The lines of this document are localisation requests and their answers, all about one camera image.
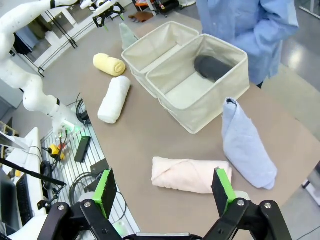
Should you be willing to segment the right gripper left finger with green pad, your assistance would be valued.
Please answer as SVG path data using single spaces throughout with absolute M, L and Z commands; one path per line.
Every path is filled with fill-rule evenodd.
M 112 169 L 105 170 L 93 196 L 69 206 L 55 203 L 39 233 L 39 240 L 75 240 L 80 232 L 90 231 L 96 240 L 121 240 L 109 221 L 117 194 Z

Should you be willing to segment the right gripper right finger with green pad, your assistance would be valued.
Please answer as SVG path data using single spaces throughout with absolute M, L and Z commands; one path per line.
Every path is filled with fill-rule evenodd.
M 292 239 L 279 205 L 273 200 L 257 205 L 237 197 L 224 169 L 214 169 L 211 189 L 219 219 L 205 240 L 232 240 L 239 230 L 250 232 L 254 240 Z

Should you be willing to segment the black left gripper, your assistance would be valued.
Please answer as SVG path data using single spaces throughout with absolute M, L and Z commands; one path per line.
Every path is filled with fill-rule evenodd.
M 121 4 L 116 4 L 117 0 L 88 0 L 88 6 L 93 8 L 93 22 L 97 28 L 104 28 L 107 32 L 109 31 L 108 27 L 105 25 L 106 16 L 102 14 L 103 12 L 109 10 L 113 7 L 113 14 L 109 17 L 112 21 L 120 17 L 124 21 L 125 8 Z

